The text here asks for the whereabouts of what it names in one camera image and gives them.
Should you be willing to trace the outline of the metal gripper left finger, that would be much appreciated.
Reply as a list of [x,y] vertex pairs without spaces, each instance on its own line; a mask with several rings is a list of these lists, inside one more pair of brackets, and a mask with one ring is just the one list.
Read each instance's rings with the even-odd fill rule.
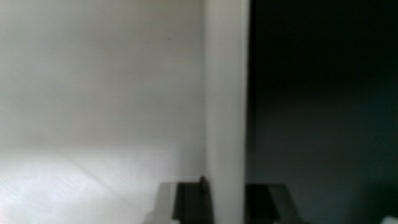
[[160,184],[152,224],[216,224],[212,189],[205,176]]

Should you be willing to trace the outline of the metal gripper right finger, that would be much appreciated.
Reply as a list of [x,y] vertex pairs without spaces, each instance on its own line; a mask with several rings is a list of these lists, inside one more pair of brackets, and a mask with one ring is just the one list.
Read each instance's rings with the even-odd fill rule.
[[246,186],[246,224],[310,224],[285,184]]

